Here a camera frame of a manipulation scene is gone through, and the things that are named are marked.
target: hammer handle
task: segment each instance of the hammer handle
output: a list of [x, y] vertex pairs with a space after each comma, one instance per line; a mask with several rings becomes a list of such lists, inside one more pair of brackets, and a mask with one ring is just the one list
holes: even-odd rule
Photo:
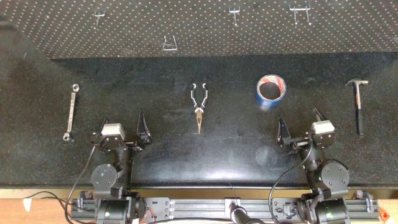
[[362, 117], [362, 109], [358, 108], [357, 109], [357, 114], [356, 114], [356, 121], [358, 124], [358, 134], [359, 136], [363, 136], [363, 117]]

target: blue tape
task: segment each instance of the blue tape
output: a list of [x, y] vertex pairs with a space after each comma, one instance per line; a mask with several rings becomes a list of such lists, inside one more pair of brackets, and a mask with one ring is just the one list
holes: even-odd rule
[[[275, 83], [280, 90], [280, 96], [274, 100], [269, 100], [265, 98], [261, 93], [260, 93], [260, 86], [264, 83], [267, 82], [272, 82]], [[257, 83], [257, 100], [261, 105], [264, 106], [276, 106], [279, 104], [279, 101], [285, 96], [286, 94], [286, 83], [283, 78], [281, 78], [278, 75], [270, 74], [270, 75], [265, 75], [263, 76], [260, 81]]]

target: claw hammer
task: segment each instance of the claw hammer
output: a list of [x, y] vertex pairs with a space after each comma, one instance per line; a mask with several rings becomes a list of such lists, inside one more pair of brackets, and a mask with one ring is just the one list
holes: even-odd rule
[[360, 84], [368, 84], [369, 81], [367, 80], [361, 80], [360, 78], [354, 78], [350, 81], [348, 81], [348, 83], [346, 85], [348, 85], [349, 83], [354, 83], [355, 87], [356, 87], [356, 106], [358, 107], [356, 110], [356, 123], [358, 125], [358, 134], [359, 136], [363, 136], [363, 118], [362, 118], [362, 110], [361, 110], [361, 96], [359, 95], [359, 85]]

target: silver wrench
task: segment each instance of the silver wrench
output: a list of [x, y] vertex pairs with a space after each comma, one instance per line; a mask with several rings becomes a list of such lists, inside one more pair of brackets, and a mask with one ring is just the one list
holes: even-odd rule
[[68, 119], [68, 129], [63, 135], [63, 140], [64, 141], [69, 141], [70, 140], [70, 132], [72, 131], [72, 122], [73, 122], [73, 111], [75, 110], [75, 99], [76, 99], [76, 93], [79, 92], [79, 85], [73, 84], [72, 86], [72, 97], [70, 100], [70, 109], [69, 109], [69, 119]]

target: hammer head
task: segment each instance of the hammer head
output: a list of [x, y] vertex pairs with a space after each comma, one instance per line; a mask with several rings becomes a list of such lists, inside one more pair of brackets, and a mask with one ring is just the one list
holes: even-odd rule
[[367, 81], [367, 80], [362, 80], [362, 79], [360, 79], [360, 78], [353, 78], [352, 80], [348, 81], [347, 84], [349, 84], [349, 83], [354, 83], [355, 85], [360, 85], [360, 84], [368, 84], [369, 81]]

